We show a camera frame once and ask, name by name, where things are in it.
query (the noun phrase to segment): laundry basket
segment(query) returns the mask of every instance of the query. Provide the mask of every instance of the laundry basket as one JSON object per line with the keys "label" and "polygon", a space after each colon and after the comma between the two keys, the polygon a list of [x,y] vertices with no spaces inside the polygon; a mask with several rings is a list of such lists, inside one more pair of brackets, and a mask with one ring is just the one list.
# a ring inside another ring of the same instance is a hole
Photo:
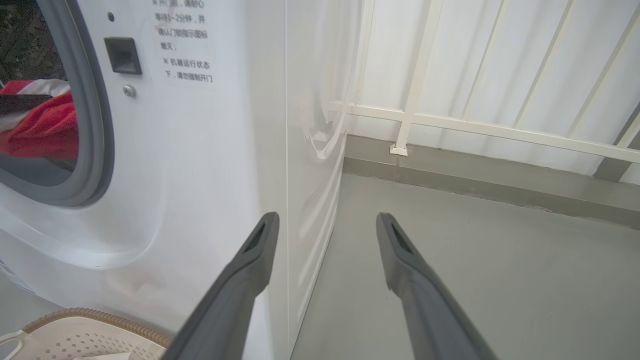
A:
{"label": "laundry basket", "polygon": [[18,344],[5,360],[71,360],[122,352],[159,360],[171,338],[115,315],[77,307],[0,337],[0,345],[9,341]]}

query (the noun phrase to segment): gray floor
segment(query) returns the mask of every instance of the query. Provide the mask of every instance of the gray floor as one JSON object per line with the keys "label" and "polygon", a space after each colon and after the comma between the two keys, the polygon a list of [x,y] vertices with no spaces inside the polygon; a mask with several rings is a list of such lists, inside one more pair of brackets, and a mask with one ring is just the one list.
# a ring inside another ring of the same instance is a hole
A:
{"label": "gray floor", "polygon": [[640,232],[344,175],[293,359],[412,359],[374,220],[393,214],[501,359],[640,359]]}
{"label": "gray floor", "polygon": [[[60,306],[17,287],[0,272],[0,336],[18,331],[33,320],[59,309]],[[14,347],[14,343],[0,345],[0,359],[4,359]]]}

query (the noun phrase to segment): red towel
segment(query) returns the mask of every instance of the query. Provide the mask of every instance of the red towel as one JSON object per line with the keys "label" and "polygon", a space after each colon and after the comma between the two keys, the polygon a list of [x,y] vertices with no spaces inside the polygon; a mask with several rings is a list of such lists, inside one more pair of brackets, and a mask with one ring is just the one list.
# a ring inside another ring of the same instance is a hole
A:
{"label": "red towel", "polygon": [[[49,94],[21,91],[34,81],[9,81],[0,94]],[[0,133],[0,152],[19,157],[77,159],[78,128],[71,91],[66,91],[25,114],[17,126]]]}

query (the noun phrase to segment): washing machine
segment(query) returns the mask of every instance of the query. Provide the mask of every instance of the washing machine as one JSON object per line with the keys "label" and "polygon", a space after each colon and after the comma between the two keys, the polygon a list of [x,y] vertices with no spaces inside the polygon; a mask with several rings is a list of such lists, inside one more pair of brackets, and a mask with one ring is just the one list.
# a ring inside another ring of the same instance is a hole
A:
{"label": "washing machine", "polygon": [[2,268],[62,307],[177,331],[280,215],[245,358],[291,354],[333,229],[360,1],[39,1],[77,111],[72,168],[0,158]]}

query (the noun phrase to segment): corrugated wall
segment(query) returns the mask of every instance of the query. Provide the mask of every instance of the corrugated wall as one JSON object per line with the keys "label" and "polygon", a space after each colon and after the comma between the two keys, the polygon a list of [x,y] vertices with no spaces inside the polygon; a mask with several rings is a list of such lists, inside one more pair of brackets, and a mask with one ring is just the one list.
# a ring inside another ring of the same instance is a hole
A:
{"label": "corrugated wall", "polygon": [[[574,1],[520,116],[523,129],[567,135],[639,1]],[[418,112],[511,126],[566,5],[565,0],[444,0]],[[423,6],[429,2],[375,1],[362,104],[403,107],[416,38],[424,24]],[[615,141],[640,101],[639,64],[640,26],[634,26],[584,110],[575,130],[577,139]],[[391,120],[359,117],[351,133],[395,140],[399,126]],[[415,124],[408,142],[586,175],[593,174],[602,160],[591,154]],[[633,164],[622,181],[640,184],[640,166]]]}

